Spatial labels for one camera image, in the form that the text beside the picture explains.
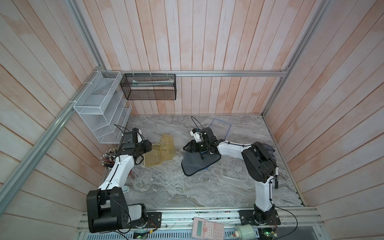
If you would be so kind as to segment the blue cloth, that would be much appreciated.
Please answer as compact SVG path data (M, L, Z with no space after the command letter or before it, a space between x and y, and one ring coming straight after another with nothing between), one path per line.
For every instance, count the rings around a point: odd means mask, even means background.
M221 159L221 155L204 155L200 153L184 152L181 163L184 174L188 177L200 172Z

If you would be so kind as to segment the clear lunch box blue rim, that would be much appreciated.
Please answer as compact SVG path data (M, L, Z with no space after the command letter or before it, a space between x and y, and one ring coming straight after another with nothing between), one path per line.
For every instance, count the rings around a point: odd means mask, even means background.
M233 183L244 183L248 180L246 165L242 159L231 156L222 156L221 175Z

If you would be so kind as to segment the yellow lunch box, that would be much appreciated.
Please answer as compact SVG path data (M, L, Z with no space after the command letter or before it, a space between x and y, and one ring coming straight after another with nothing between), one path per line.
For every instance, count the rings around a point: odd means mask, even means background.
M161 158L163 161L170 161L176 154L174 138L171 135L163 134L160 140Z

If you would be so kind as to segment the grey cloth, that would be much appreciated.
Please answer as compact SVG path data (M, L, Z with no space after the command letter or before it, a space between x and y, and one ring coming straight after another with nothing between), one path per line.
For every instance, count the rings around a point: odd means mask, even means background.
M264 148L268 151L268 153L271 155L271 156L273 156L273 157L275 157L275 149L273 148L273 147L271 147L270 145L268 145L268 144L263 144L263 146L264 146Z

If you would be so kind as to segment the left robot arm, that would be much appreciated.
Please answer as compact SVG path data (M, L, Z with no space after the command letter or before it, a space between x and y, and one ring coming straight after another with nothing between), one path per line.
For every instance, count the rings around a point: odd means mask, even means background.
M122 133L109 175L86 198L91 233L114 232L146 224L148 215L145 205L128 205L124 188L129 173L138 164L137 159L151 150L152 143L142 136L138 128Z

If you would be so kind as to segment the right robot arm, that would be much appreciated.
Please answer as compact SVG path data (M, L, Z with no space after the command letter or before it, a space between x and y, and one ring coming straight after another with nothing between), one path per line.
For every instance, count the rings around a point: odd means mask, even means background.
M255 181L256 198L253 210L240 210L242 225L252 226L281 224L275 209L272 184L278 176L278 165L274 157L275 150L260 142L244 145L217 139L211 128L193 129L193 140L184 147L182 170L188 177L200 172L222 156L243 160L249 176Z

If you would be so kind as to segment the red pencil cup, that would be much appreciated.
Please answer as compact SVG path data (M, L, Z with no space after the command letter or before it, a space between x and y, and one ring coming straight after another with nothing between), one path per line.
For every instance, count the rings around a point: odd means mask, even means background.
M112 148L106 151L100 158L100 164L106 169L111 170L115 165L118 150L117 148Z

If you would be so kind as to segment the light blue pencil case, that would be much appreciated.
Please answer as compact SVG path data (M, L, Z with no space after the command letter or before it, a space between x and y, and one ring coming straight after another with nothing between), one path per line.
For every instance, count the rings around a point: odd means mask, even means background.
M122 191L123 193L127 193L130 190L129 186L123 186Z

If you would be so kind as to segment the black mesh basket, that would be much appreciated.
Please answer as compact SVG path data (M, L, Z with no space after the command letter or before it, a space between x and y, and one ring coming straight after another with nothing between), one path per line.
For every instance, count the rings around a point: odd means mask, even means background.
M174 101L177 98L174 74L124 74L120 87L129 101Z

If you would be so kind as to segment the pink calculator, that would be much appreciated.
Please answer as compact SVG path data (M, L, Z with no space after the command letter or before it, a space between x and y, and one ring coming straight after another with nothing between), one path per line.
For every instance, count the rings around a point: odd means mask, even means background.
M192 237L200 240L223 240L224 225L201 218L193 218Z

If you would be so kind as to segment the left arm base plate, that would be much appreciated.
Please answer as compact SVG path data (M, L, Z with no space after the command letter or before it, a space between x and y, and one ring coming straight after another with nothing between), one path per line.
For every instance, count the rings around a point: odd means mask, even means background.
M161 212L148 212L142 214L138 220L134 220L132 228L136 229L159 229L162 223Z

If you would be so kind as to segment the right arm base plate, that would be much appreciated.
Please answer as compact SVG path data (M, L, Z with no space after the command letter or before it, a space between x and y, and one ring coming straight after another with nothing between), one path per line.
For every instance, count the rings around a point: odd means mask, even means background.
M241 225L263 226L263 225L280 225L281 220L277 211L255 211L255 210L240 210L239 211Z

